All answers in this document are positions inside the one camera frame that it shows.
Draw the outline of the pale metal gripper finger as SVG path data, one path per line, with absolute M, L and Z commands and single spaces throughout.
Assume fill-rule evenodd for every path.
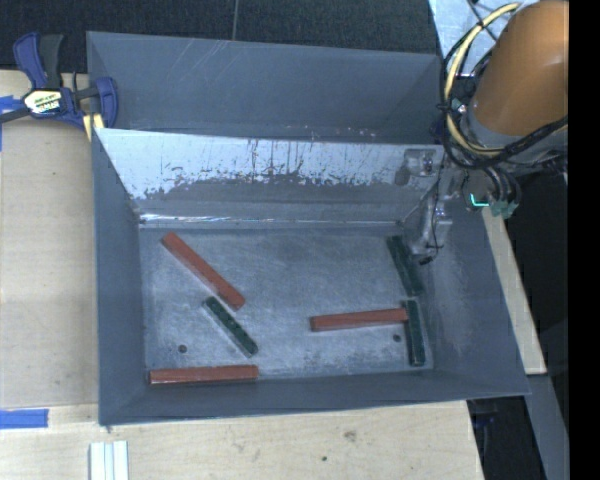
M 394 175 L 400 187 L 425 187 L 432 184 L 440 171 L 443 153 L 439 148 L 407 149 Z
M 453 217 L 445 200 L 436 193 L 423 199 L 405 221 L 406 241 L 420 263 L 435 259 L 446 244 Z

